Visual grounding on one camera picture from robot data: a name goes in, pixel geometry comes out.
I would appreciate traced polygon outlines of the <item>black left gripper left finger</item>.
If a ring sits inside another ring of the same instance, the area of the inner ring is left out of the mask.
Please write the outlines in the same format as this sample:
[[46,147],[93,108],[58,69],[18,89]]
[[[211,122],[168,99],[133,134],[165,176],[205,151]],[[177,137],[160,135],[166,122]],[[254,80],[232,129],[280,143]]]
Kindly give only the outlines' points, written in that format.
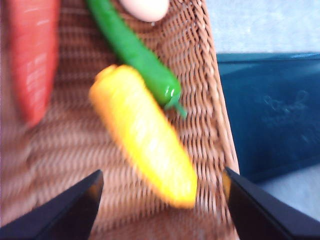
[[2,240],[87,240],[97,217],[103,172],[96,170],[47,203],[0,228]]

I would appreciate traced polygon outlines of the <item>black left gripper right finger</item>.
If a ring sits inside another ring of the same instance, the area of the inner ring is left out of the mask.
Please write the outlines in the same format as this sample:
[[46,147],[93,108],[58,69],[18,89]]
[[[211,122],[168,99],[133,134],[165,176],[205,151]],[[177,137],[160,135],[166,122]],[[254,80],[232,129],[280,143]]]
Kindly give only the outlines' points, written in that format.
[[320,223],[226,167],[226,203],[241,240],[318,240]]

